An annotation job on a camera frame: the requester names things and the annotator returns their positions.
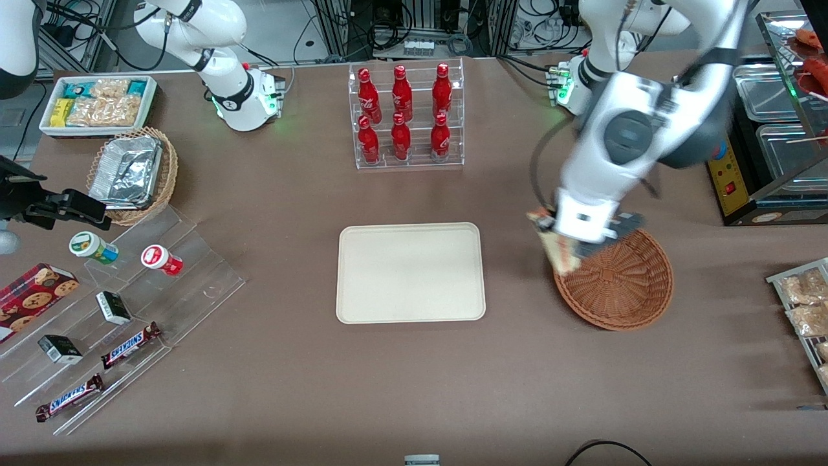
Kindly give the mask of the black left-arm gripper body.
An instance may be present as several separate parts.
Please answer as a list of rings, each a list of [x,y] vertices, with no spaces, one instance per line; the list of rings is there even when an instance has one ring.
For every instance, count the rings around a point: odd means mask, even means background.
[[[604,227],[602,238],[598,243],[579,242],[579,258],[585,259],[594,256],[603,249],[621,241],[636,230],[643,227],[646,219],[643,215],[632,212],[622,212],[612,218]]]

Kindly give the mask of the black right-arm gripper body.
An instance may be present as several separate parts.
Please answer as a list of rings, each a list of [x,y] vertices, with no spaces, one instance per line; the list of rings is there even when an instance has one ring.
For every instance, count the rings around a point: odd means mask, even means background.
[[[42,188],[48,177],[24,168],[8,157],[1,157],[1,215],[3,220],[37,225],[51,230],[62,220],[59,204],[50,200],[54,194]]]

